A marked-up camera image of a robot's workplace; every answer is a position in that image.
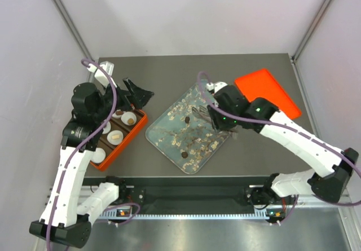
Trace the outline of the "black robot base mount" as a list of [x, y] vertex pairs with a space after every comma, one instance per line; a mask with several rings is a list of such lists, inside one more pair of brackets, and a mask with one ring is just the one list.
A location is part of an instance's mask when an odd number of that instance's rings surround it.
[[137, 202], [143, 214], [242, 213], [253, 207], [246, 191], [262, 186], [266, 176], [238, 177], [93, 177], [84, 185], [121, 182], [121, 199]]

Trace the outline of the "silver metal tongs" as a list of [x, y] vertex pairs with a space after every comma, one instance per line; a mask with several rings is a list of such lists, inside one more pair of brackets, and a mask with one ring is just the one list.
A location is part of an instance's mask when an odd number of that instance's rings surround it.
[[[211, 124], [212, 127], [214, 127], [213, 123], [212, 123], [212, 120], [210, 118], [209, 112], [208, 112], [208, 110], [207, 110], [207, 108], [205, 106], [200, 105], [198, 108], [197, 107], [192, 107], [191, 110], [192, 110], [192, 114], [196, 118], [204, 120], [205, 122]], [[216, 133], [228, 134], [228, 135], [230, 135], [232, 137], [233, 140], [237, 139], [237, 136], [238, 136], [238, 132], [235, 129], [228, 130], [228, 131], [220, 131], [220, 130], [214, 129], [214, 131]]]

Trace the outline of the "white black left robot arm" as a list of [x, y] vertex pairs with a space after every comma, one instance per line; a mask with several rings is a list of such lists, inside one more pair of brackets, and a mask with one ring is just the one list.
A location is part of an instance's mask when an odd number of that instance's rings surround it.
[[130, 205], [124, 180], [106, 177], [98, 189], [83, 203], [79, 196], [89, 163], [105, 164], [108, 153], [99, 147], [104, 131], [117, 111], [142, 109], [154, 93], [123, 80], [126, 90], [116, 83], [106, 83], [101, 92], [91, 82], [77, 85], [73, 90], [72, 117], [63, 129], [60, 162], [46, 208], [29, 232], [51, 243], [83, 248], [93, 224], [112, 204]]

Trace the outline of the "orange box lid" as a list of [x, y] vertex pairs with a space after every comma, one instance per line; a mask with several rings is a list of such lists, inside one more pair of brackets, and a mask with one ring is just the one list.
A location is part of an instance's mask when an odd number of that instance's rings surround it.
[[265, 98], [280, 108], [291, 120], [302, 115], [301, 110], [267, 69], [246, 74], [234, 80], [234, 84], [251, 102]]

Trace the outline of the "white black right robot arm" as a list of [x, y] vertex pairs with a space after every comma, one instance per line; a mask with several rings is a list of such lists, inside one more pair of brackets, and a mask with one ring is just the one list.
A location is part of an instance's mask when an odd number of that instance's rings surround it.
[[298, 156], [311, 168], [292, 174], [274, 173], [256, 197], [277, 203], [291, 195], [313, 195], [338, 205], [353, 173], [359, 154], [352, 148], [331, 146], [295, 124], [283, 111], [265, 98], [249, 101], [234, 85], [207, 83], [214, 102], [207, 106], [212, 127], [229, 131], [241, 126], [269, 138]]

